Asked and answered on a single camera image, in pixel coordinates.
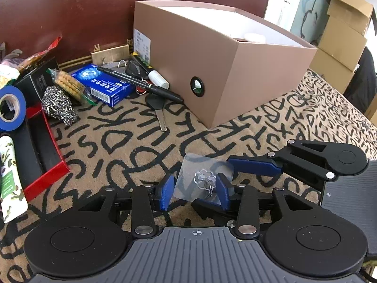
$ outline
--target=brown bedsheet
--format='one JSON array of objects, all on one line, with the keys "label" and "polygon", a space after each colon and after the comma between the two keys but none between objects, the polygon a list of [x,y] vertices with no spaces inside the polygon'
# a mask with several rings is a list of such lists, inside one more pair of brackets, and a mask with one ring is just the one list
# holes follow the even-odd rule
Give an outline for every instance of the brown bedsheet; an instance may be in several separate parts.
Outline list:
[{"label": "brown bedsheet", "polygon": [[[23,254],[28,232],[96,193],[104,186],[127,191],[158,182],[166,173],[180,171],[183,157],[192,152],[226,159],[229,155],[262,155],[286,145],[288,139],[346,142],[376,158],[377,129],[339,92],[308,71],[299,87],[259,108],[208,130],[184,106],[169,103],[164,116],[169,130],[160,131],[144,96],[123,100],[115,108],[99,103],[79,109],[80,120],[71,127],[53,122],[62,154],[71,173],[29,204],[29,210],[8,224],[0,220],[0,280],[23,282],[32,275]],[[236,183],[250,183],[261,191],[280,186],[317,201],[317,191],[282,175],[268,178],[239,174]],[[190,203],[173,199],[169,213],[156,214],[159,225],[211,225],[202,221]],[[268,220],[268,213],[263,221]],[[130,216],[120,216],[123,229]]]}]

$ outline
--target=blue box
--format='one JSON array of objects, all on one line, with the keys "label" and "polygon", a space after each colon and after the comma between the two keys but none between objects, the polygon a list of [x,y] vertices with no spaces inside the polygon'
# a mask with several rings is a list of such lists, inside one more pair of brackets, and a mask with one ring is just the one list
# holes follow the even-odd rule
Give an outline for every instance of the blue box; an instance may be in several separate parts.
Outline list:
[{"label": "blue box", "polygon": [[111,107],[135,90],[134,85],[97,70],[93,64],[74,72],[72,76],[84,84],[94,97]]}]

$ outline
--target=wooden headboard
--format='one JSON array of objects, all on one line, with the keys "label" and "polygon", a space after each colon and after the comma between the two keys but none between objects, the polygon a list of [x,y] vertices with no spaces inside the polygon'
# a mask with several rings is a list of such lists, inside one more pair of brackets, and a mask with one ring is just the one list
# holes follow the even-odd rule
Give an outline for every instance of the wooden headboard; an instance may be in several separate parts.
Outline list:
[{"label": "wooden headboard", "polygon": [[[136,0],[0,0],[0,43],[24,57],[63,36],[59,62],[86,56],[95,44],[120,45],[132,38]],[[264,17],[268,0],[192,0],[223,4]]]}]

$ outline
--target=black grommet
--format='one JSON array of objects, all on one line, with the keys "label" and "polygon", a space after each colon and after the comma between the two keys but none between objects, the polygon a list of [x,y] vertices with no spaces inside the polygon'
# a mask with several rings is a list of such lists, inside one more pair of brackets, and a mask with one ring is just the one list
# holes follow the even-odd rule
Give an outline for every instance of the black grommet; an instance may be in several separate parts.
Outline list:
[{"label": "black grommet", "polygon": [[197,76],[193,76],[190,81],[190,87],[194,95],[197,97],[203,97],[204,95],[204,83]]}]

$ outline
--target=light blue wall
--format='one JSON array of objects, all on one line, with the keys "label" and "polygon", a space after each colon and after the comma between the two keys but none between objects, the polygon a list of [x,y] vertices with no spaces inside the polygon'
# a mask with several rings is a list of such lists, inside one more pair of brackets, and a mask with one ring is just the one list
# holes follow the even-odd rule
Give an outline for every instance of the light blue wall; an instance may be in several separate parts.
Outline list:
[{"label": "light blue wall", "polygon": [[327,23],[326,0],[300,0],[291,32],[317,45]]}]

